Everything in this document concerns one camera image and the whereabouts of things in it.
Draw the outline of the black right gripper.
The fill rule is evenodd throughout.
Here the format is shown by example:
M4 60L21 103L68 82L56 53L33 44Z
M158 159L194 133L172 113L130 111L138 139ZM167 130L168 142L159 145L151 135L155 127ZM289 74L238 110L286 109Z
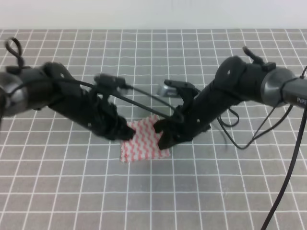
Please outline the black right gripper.
M170 147L192 141L194 137L209 128L213 121L208 97L200 95L190 104L180 107L184 116L183 123L176 123L168 119L161 119L154 123L156 133L162 135L158 141L160 150L169 149Z

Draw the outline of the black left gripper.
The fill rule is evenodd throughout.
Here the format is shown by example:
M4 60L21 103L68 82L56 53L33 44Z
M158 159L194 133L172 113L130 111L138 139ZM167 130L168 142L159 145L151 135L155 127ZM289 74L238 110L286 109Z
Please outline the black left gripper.
M133 139L136 131L127 126L127 120L118 114L117 106L109 101L109 95L82 91L75 105L72 121L96 136L109 140Z

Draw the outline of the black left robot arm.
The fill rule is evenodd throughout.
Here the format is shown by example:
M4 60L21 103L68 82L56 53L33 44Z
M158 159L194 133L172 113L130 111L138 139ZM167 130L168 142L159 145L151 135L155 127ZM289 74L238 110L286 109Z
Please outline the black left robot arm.
M101 74L90 84L76 80L64 65L46 62L40 67L25 66L21 43L15 37L4 42L17 59L0 74L0 116L10 117L48 107L63 117L109 140L130 140L135 131L108 101L125 88L124 79Z

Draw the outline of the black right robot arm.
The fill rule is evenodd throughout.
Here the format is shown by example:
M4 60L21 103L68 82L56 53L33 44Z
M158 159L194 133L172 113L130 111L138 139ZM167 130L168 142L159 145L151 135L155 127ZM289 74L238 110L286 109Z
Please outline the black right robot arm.
M246 46L246 55L252 63L238 56L227 58L219 66L214 79L202 90L184 81L165 80L158 93L163 97L181 97L183 105L176 110L183 115L162 119L154 129L162 133L158 147L161 150L192 141L210 129L210 123L231 106L243 101L254 101L271 107L285 104L304 108L307 105L307 81L294 76L292 71L277 67L274 62L264 62Z

